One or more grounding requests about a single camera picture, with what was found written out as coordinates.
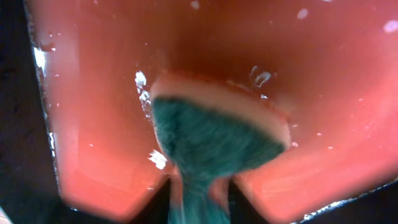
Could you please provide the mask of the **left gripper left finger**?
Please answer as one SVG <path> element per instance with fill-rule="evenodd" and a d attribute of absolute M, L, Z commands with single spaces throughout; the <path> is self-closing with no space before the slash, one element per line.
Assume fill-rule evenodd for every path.
<path fill-rule="evenodd" d="M 130 224 L 168 224 L 171 181 L 165 178 L 156 188 L 149 190 L 144 206 Z"/>

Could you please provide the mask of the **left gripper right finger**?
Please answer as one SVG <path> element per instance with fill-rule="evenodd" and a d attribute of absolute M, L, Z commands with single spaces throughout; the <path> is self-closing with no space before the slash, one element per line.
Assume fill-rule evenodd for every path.
<path fill-rule="evenodd" d="M 228 184 L 228 206 L 231 224 L 267 224 L 232 180 Z"/>

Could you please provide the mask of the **dark sponge with red base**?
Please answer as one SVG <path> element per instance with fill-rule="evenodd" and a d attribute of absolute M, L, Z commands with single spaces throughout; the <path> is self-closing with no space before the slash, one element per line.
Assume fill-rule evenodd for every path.
<path fill-rule="evenodd" d="M 214 183 L 257 169 L 290 146 L 285 114 L 236 85 L 165 73 L 150 100 L 156 139 L 182 188 L 170 223 L 229 223 L 211 198 Z"/>

